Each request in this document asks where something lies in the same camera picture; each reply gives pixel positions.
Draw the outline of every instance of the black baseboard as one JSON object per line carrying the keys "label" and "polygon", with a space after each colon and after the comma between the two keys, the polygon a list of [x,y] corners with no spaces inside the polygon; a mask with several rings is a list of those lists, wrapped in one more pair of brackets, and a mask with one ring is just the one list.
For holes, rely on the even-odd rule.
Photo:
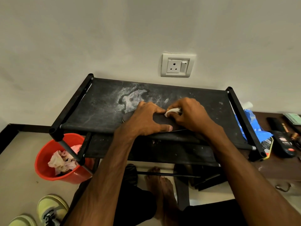
{"label": "black baseboard", "polygon": [[[11,143],[19,132],[37,132],[37,133],[49,133],[50,126],[44,125],[31,125],[31,124],[8,124],[2,132],[0,132],[0,154]],[[87,132],[82,131],[68,131],[64,133],[77,133],[85,136]]]}

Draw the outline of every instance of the blue plastic bag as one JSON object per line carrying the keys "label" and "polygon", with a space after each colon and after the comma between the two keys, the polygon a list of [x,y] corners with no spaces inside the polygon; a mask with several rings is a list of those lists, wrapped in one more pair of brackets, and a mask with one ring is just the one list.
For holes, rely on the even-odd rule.
{"label": "blue plastic bag", "polygon": [[[256,136],[257,136],[257,138],[259,139],[260,142],[265,141],[266,139],[268,139],[271,136],[273,136],[272,133],[266,132],[266,131],[262,130],[262,128],[258,124],[258,121],[257,121],[254,113],[251,110],[245,109],[244,112],[246,114],[246,117],[250,121],[250,124],[251,124],[251,126],[252,126],[252,128],[253,128],[253,130],[254,130],[254,132],[255,132],[255,134],[256,134]],[[240,125],[240,123],[239,123],[236,115],[235,115],[235,118],[236,118],[237,123],[239,125],[240,131],[243,134],[243,137],[246,139],[246,136],[245,136],[245,134],[243,132],[243,129],[241,128],[241,125]]]}

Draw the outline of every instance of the red trash bin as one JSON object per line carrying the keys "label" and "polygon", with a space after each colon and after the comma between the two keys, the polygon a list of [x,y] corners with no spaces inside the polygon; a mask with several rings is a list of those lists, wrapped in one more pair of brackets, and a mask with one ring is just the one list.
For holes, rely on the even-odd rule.
{"label": "red trash bin", "polygon": [[[74,145],[83,144],[84,137],[76,133],[67,133],[63,140],[72,147]],[[35,161],[35,170],[41,178],[48,181],[61,180],[72,184],[79,184],[91,177],[91,174],[80,165],[63,176],[55,176],[55,169],[53,167],[49,167],[48,162],[52,155],[58,150],[64,151],[64,148],[58,142],[55,142],[55,140],[50,140],[39,151]],[[85,165],[92,169],[94,160],[90,158],[85,160]]]}

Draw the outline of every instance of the person's right arm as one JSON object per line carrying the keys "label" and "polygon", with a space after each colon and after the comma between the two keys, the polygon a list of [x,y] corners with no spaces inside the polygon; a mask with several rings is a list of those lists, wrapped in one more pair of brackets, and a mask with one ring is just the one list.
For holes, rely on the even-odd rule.
{"label": "person's right arm", "polygon": [[168,116],[207,139],[248,225],[301,225],[301,215],[246,160],[199,102],[182,98],[169,106],[167,111],[177,107],[182,108],[183,114],[168,113]]}

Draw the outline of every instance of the forearm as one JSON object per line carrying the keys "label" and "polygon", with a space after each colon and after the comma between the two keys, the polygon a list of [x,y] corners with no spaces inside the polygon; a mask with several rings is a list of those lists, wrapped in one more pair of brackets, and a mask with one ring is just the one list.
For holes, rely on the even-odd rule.
{"label": "forearm", "polygon": [[115,132],[112,144],[64,225],[113,225],[116,205],[135,136]]}
{"label": "forearm", "polygon": [[245,159],[222,128],[207,138],[249,225],[300,225],[300,214]]}

